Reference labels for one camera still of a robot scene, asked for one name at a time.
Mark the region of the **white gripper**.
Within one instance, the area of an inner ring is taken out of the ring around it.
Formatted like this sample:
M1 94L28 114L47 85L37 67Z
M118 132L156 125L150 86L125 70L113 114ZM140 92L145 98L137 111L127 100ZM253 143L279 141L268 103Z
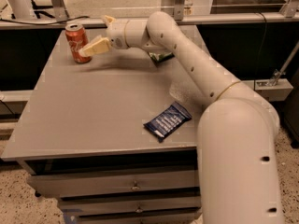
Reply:
M114 49L128 49L125 39L125 28L128 20L116 20L114 17L104 15L101 17L107 27L107 37L97 36L90 43L81 48L78 53L82 57L91 57Z

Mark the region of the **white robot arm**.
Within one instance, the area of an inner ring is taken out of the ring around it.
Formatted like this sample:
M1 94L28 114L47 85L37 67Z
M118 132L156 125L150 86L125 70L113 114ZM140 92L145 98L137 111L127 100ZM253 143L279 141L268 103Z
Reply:
M278 182L276 109L195 45L168 14L146 21L103 18L106 36L80 49L172 52L205 95L198 124L198 172L204 224L285 224Z

